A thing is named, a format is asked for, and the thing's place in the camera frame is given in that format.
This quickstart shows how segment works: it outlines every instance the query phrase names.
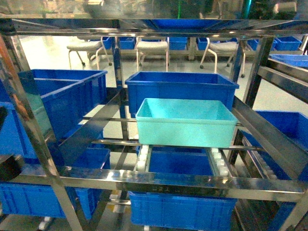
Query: blue plastic crate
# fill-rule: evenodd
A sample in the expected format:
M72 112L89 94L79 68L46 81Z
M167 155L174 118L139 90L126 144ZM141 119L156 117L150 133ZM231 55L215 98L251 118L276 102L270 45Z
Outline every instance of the blue plastic crate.
M135 49L136 38L135 37L120 37L120 48L123 50Z
M186 49L187 38L186 37L170 37L169 38L169 49L182 51Z
M32 82L27 78L33 73L35 82L49 116L57 139L74 128L83 115L106 99L106 71L32 70L21 72L19 76L38 122L43 126L42 106L36 92L32 92ZM0 101L10 102L10 98L0 82Z
M110 168L110 150L88 148L73 165L86 168ZM76 188L86 219L90 219L102 190ZM72 188L68 194L75 205ZM4 214L65 218L51 186L17 183L0 184L0 201Z
M154 19L152 21L160 29L205 29L221 22L221 20L200 19Z
M197 46L198 46L198 50L204 51L207 46L206 38L197 38Z
M229 147L237 123L215 100L147 98L136 119L140 143L188 147Z
M259 44L259 40L258 39L252 39L252 40L248 40L247 43L252 48L252 50L256 51L258 44ZM271 47L271 51L275 50L276 46L277 46L277 41L274 40L273 45Z
M109 50L111 48L111 40L112 39L113 38L111 38L111 37L103 37L103 44L104 44L106 50Z
M275 38L275 40L277 41L276 50L278 51L296 51L302 44L294 37Z
M293 66L308 67L307 55L272 54L270 58Z
M84 85L80 92L79 108L82 108L82 116L92 110L95 106L103 103L107 97L106 74L107 71L92 70L32 70L34 78L61 79L83 81ZM48 86L40 87L39 90L51 92Z
M213 175L206 154L152 151L150 172ZM130 192L131 221L138 225L229 231L237 199Z
M257 111L262 117L280 130L303 149L308 150L308 118L298 112ZM244 133L253 146L260 146L252 135ZM281 180L289 180L288 175L266 152L259 152L265 162ZM299 180L308 180L307 174L302 174Z
M219 100L231 110L239 88L222 75L206 73L137 72L125 83L133 118L145 98Z

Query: white roller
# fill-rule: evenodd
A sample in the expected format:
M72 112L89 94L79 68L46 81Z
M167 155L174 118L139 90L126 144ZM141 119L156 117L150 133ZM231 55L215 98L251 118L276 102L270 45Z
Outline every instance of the white roller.
M270 178L270 179L273 179L273 180L276 180L276 179L277 179L277 176L273 174L273 175L270 175L269 178Z
M222 159L221 153L213 153L213 157L218 160Z
M212 153L218 153L219 150L218 150L218 148L211 148L211 152L212 152Z
M225 161L224 160L222 160L222 159L216 159L216 160L217 160L216 161L216 165L217 165L218 168L225 166Z
M144 171L145 170L145 161L138 161L137 162L137 171Z
M138 158L140 161L146 161L147 155L141 154Z
M270 175L274 175L274 171L273 170L269 170L269 171L266 171L267 174L270 176Z
M220 170L219 170L219 174L220 174L222 177L228 176L228 174L229 174L228 168L227 168L227 167L221 167Z
M148 145L143 145L141 147L141 151L140 151L141 155L147 155L148 152L149 152L149 146Z

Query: blue crate stack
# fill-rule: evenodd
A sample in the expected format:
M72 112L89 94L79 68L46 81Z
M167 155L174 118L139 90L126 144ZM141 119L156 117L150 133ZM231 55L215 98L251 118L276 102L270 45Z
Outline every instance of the blue crate stack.
M110 150L88 148L73 164L73 167L110 169ZM75 205L73 188L68 195ZM90 219L99 201L102 190L75 188L86 219ZM0 201L4 214L65 218L64 212L51 186L17 183L0 184Z
M56 138L60 140L70 136L69 131L78 128L83 115L96 105L105 102L106 73L106 71L32 70L19 73L19 76L32 102L31 107L41 124L42 131L46 132L49 126L44 126L46 121L43 120L43 105L39 104L39 98L42 98ZM27 82L27 78L32 74L40 95L32 92L32 83ZM1 82L0 92L0 106L8 110L0 132L0 154L20 154L26 163L38 164L35 151ZM88 148L74 166L109 169L109 156L108 149ZM75 204L72 190L73 188L69 188L68 194ZM102 190L97 189L76 188L87 219L91 218L101 192ZM0 200L5 214L65 217L51 186L1 183Z
M172 151L154 148L149 171L213 175L207 153L202 149L176 148ZM237 201L230 198L141 192L130 192L129 197L134 224L211 231L230 230L231 215Z
M293 140L302 149L308 151L308 118L298 112L281 112L281 111L257 111L262 117L269 121L279 131ZM260 146L256 139L244 132L245 137L253 146ZM280 180L290 180L290 177L283 169L273 160L267 152L259 152L267 165L273 170L274 174ZM308 166L305 166L298 180L308 181ZM269 224L268 231L278 231L284 221L289 217L295 203L282 203L277 214Z
M138 72L126 84L132 117L141 110L145 98L218 100L230 110L235 89L239 88L217 74L171 72ZM205 149L154 147L149 171L212 176L207 155ZM129 196L134 224L212 231L230 230L231 214L237 201L163 193L130 192Z

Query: metal rail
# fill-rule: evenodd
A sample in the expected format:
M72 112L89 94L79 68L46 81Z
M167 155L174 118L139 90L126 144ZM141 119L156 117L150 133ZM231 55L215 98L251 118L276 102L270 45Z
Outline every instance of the metal rail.
M137 141L122 141L122 140L95 140L92 143L96 144L115 144L115 145L123 145L123 146L141 146L142 144ZM155 145L156 147L168 147L165 145ZM189 147L189 148L206 148L206 147ZM254 147L254 146L230 146L228 148L221 148L223 150L256 150L256 151L264 151L262 147Z
M264 80L286 91L287 93L297 97L305 103L308 103L307 79L306 81L302 81L300 79L294 78L292 76L264 66L260 67L258 75L260 75Z
M290 180L179 175L127 170L67 167L61 180L65 186L297 202L308 185ZM49 185L39 165L25 165L15 183Z

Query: metal upright post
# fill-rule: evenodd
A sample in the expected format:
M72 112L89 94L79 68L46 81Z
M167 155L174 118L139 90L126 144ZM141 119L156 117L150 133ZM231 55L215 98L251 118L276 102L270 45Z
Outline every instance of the metal upright post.
M244 47L245 47L245 41L240 40L237 51L236 51L236 55L233 58L233 65L232 65L232 69L230 73L230 79L233 82L237 82L240 72L241 72L242 63L243 63Z
M60 174L57 170L57 167L52 159L51 153L45 142L42 130L34 116L34 113L30 106L30 101L27 98L24 86L22 85L20 78L14 68L14 64L10 58L9 52L6 49L6 45L14 51L13 55L16 55L16 58L25 57L23 49L19 43L18 37L11 39L6 37L7 44L4 42L2 37L0 37L0 79L8 92L11 101L16 109L16 112L19 115L19 118L22 122L22 125L26 131L26 134L29 137L29 140L37 154L38 160L40 161L46 176L49 179L50 185L56 194L59 203L65 213L65 216L74 231L83 231L87 229L87 222L85 216L82 213L77 213L70 201L70 198L67 194L65 186L60 179ZM20 65L21 70L29 67L26 64L26 60L23 61L23 65ZM31 79L27 79L34 83L31 85L32 94L38 92L36 84L34 82L33 76ZM77 207L80 207L80 203L76 200Z
M124 87L124 81L123 81L122 63L121 63L120 39L118 37L115 37L112 41L112 54L113 54L113 58L114 58L116 88L121 90ZM121 118L127 117L126 111L125 111L125 100L126 100L126 95L121 95L121 102L122 102L122 105L120 106L120 117ZM121 122L121 128L122 128L123 140L128 141L129 140L129 133L128 133L128 123L127 123L127 121ZM122 150L121 156L119 158L120 165L124 164L124 161L127 157L127 153L128 153L127 148L124 147L123 150ZM125 199L126 196L127 196L127 191L120 191L117 198L119 200L122 200L122 199ZM125 206L115 205L114 212L124 213L124 211L125 211Z
M257 97L257 91L259 89L259 86L262 80L262 77L257 74L259 71L259 67L266 65L273 41L274 41L274 37L260 39L260 45L258 46L257 53L254 59L254 63L251 68L251 72L250 72L248 83L247 83L247 88L246 88L244 99L243 99L243 102L250 107L253 107L255 103L255 99ZM238 67L236 67L236 69L232 70L231 72L233 74L233 77L232 77L233 80L238 78L237 71L238 71ZM237 130L233 144L241 145L242 139L243 139L242 133L239 130ZM230 164L232 165L235 164L237 154L238 153L236 151L229 152L228 161Z
M194 60L194 57L196 55L196 37L191 37L189 39L189 48L188 48L188 60Z
M120 90L124 87L124 82L121 63L120 39L118 37L115 37L112 41L112 54L114 58L116 88ZM122 102L124 102L125 100L126 96L124 96L124 98L121 97ZM126 118L124 103L120 107L120 116L121 118ZM129 139L127 122L121 122L121 127L123 139L127 141Z

